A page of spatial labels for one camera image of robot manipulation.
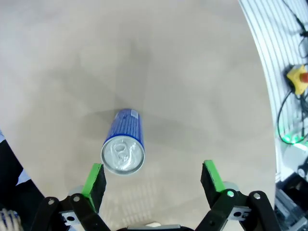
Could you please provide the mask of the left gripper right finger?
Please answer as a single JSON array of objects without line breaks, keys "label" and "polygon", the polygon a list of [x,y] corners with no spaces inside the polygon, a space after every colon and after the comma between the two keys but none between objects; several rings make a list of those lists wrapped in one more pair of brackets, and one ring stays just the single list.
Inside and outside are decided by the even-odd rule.
[{"label": "left gripper right finger", "polygon": [[198,231],[222,231],[229,220],[238,221],[244,231],[279,231],[281,228],[267,195],[253,191],[244,195],[226,188],[212,160],[202,166],[201,184],[210,210]]}]

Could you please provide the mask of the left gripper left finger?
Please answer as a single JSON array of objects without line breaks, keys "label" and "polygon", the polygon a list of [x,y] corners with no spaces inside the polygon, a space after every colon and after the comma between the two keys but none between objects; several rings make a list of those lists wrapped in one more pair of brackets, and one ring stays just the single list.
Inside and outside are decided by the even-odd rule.
[{"label": "left gripper left finger", "polygon": [[86,231],[106,231],[107,225],[99,216],[106,188],[102,164],[93,164],[81,192],[59,201],[56,197],[42,200],[35,215],[33,231],[68,231],[81,224]]}]

